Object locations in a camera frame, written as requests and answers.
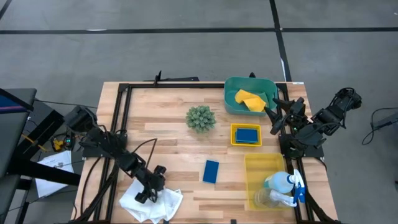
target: gray floor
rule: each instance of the gray floor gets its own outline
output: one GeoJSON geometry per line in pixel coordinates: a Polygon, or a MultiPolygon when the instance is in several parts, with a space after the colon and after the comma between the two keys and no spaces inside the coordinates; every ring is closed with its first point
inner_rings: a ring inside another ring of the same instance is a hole
{"type": "MultiPolygon", "coordinates": [[[[282,27],[398,26],[398,2],[278,0],[282,27]]],[[[133,29],[160,27],[272,27],[268,1],[239,0],[13,0],[0,29],[133,29]]],[[[341,221],[396,223],[398,143],[390,128],[362,146],[371,113],[398,106],[398,32],[288,33],[285,47],[293,81],[305,82],[312,110],[328,105],[346,86],[363,97],[348,113],[347,130],[324,145],[328,176],[341,221]]],[[[104,81],[163,76],[230,76],[284,80],[274,33],[0,35],[2,88],[34,87],[42,100],[96,105],[104,81]]],[[[57,106],[61,113],[71,108],[57,106]]],[[[375,119],[388,113],[380,112],[375,119]]],[[[81,156],[73,155],[73,160],[81,156]]],[[[75,164],[76,172],[81,164],[75,164]]],[[[30,191],[28,201],[36,198],[30,191]]],[[[18,206],[18,192],[14,205],[18,206]]],[[[26,223],[69,220],[75,194],[33,203],[26,223]]],[[[16,211],[10,212],[12,223],[16,211]]]]}

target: wooden tabletop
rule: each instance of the wooden tabletop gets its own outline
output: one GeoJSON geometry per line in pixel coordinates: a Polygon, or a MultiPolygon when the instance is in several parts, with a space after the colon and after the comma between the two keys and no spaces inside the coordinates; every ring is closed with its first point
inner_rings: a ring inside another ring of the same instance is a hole
{"type": "MultiPolygon", "coordinates": [[[[119,82],[104,83],[99,100],[98,124],[104,124],[108,129],[111,127],[118,85],[119,82]]],[[[287,83],[287,87],[291,100],[300,96],[305,99],[306,114],[310,116],[305,86],[302,83],[287,83]]],[[[117,129],[120,127],[123,104],[117,129]]],[[[165,166],[165,186],[172,190],[181,189],[183,193],[182,204],[171,223],[229,223],[231,219],[237,219],[238,223],[295,223],[293,208],[276,212],[250,211],[246,201],[244,155],[280,153],[277,137],[271,135],[270,130],[271,122],[267,116],[228,114],[224,108],[222,88],[140,88],[132,91],[127,122],[127,149],[131,151],[145,140],[158,138],[149,169],[153,170],[156,165],[165,166]],[[199,105],[210,106],[216,116],[215,129],[206,134],[197,134],[185,124],[188,109],[199,105]],[[232,146],[229,140],[231,123],[260,124],[262,147],[232,146]],[[215,185],[202,182],[205,162],[208,159],[220,162],[215,185]]],[[[151,145],[142,146],[137,153],[147,159],[150,149],[151,145]]],[[[88,181],[84,208],[97,194],[103,160],[96,165],[88,181]]],[[[78,211],[83,184],[94,161],[95,159],[87,159],[81,174],[75,201],[78,211]]],[[[337,219],[325,168],[312,158],[304,158],[303,163],[310,193],[326,214],[337,219]]],[[[111,223],[138,222],[119,204],[119,199],[132,181],[124,172],[119,172],[111,223]]],[[[101,219],[105,218],[107,200],[108,194],[103,200],[101,219]]],[[[303,206],[302,215],[306,219],[303,206]]]]}

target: yellow container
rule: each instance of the yellow container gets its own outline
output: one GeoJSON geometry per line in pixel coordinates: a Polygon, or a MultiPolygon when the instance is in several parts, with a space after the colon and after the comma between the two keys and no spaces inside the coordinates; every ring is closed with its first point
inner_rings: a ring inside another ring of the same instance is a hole
{"type": "Polygon", "coordinates": [[[233,146],[261,146],[261,126],[258,124],[231,124],[231,144],[233,146]],[[257,137],[258,137],[258,142],[254,144],[248,144],[248,143],[237,143],[236,142],[236,136],[235,132],[238,128],[252,128],[257,130],[257,137]]]}
{"type": "Polygon", "coordinates": [[[259,207],[254,203],[254,194],[263,188],[267,177],[285,171],[284,158],[280,153],[246,154],[244,156],[246,192],[250,210],[289,210],[290,207],[259,207]]]}

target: succulent plant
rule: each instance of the succulent plant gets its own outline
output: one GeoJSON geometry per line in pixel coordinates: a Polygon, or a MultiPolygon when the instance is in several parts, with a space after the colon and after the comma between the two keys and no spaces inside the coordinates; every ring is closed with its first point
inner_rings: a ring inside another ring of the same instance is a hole
{"type": "Polygon", "coordinates": [[[191,107],[187,112],[187,125],[197,133],[206,133],[214,128],[216,119],[209,106],[191,107]]]}

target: teal bowl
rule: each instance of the teal bowl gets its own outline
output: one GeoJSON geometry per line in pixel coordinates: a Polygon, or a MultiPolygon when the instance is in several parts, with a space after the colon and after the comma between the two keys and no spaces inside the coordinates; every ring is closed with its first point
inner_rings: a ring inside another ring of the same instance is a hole
{"type": "Polygon", "coordinates": [[[277,96],[278,90],[273,81],[266,78],[230,77],[224,85],[224,103],[225,110],[228,113],[254,116],[267,115],[266,112],[250,111],[244,103],[237,103],[235,95],[240,89],[260,96],[267,103],[268,108],[276,108],[272,99],[277,96]]]}

